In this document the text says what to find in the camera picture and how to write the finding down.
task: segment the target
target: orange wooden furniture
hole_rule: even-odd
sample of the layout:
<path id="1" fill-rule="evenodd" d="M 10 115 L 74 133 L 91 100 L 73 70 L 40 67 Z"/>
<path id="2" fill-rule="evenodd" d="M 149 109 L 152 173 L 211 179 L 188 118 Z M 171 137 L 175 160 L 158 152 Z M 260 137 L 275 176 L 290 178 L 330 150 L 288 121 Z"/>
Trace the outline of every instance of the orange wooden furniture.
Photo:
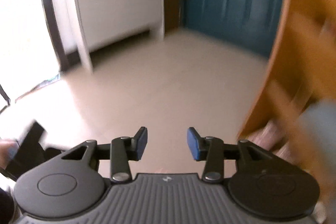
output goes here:
<path id="1" fill-rule="evenodd" d="M 336 100 L 336 44 L 320 35 L 326 19 L 336 21 L 336 0 L 283 0 L 263 87 L 238 134 L 245 138 L 271 118 L 279 119 L 299 165 L 319 182 L 324 201 L 335 195 L 335 178 L 297 118 L 316 100 Z"/>

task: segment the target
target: gray ribbed platform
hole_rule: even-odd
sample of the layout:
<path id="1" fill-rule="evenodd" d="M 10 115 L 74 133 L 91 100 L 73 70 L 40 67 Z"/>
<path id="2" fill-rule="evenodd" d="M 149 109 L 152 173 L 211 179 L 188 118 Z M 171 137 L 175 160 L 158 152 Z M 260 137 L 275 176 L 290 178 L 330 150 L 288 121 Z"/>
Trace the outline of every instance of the gray ribbed platform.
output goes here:
<path id="1" fill-rule="evenodd" d="M 24 216 L 20 224 L 48 221 Z M 59 224 L 264 224 L 238 208 L 220 185 L 206 184 L 197 174 L 139 174 L 111 188 L 92 211 Z M 286 224 L 314 224 L 306 217 Z"/>

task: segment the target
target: chair leg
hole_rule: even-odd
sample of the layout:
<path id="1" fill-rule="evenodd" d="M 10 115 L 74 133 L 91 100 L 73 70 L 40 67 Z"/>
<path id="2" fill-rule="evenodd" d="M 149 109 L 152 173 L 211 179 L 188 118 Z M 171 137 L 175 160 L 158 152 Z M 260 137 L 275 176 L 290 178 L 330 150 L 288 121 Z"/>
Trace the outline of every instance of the chair leg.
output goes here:
<path id="1" fill-rule="evenodd" d="M 0 114 L 1 114 L 2 112 L 4 112 L 4 110 L 5 110 L 7 107 L 9 107 L 9 105 L 4 106 L 2 109 L 0 109 Z"/>
<path id="2" fill-rule="evenodd" d="M 3 90 L 2 86 L 0 85 L 0 94 L 1 96 L 5 99 L 5 101 L 7 102 L 7 105 L 9 106 L 11 104 L 11 99 L 8 97 L 8 95 L 5 93 L 5 91 Z"/>

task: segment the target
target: hand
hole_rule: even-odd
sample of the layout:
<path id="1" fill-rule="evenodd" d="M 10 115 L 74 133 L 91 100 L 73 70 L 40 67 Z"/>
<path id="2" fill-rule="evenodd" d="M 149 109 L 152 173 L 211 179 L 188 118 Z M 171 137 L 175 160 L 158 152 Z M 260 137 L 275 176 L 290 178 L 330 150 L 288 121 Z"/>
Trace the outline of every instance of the hand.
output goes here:
<path id="1" fill-rule="evenodd" d="M 14 157 L 18 144 L 14 140 L 0 140 L 0 167 L 5 169 Z"/>

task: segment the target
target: floor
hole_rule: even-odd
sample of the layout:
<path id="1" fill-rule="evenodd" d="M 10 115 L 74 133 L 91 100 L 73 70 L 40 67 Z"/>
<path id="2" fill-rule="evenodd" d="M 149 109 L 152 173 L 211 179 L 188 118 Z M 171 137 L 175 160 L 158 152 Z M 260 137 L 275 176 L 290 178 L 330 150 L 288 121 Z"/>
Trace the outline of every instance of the floor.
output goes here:
<path id="1" fill-rule="evenodd" d="M 32 119 L 45 143 L 72 147 L 87 139 L 109 143 L 148 127 L 138 172 L 198 172 L 186 143 L 188 127 L 201 136 L 235 143 L 260 88 L 266 60 L 202 34 L 179 30 L 163 42 L 142 37 L 117 43 L 93 57 L 95 72 L 76 67 L 0 115 L 0 136 L 19 136 Z M 226 164 L 226 176 L 234 173 Z M 108 177 L 109 163 L 99 172 Z"/>

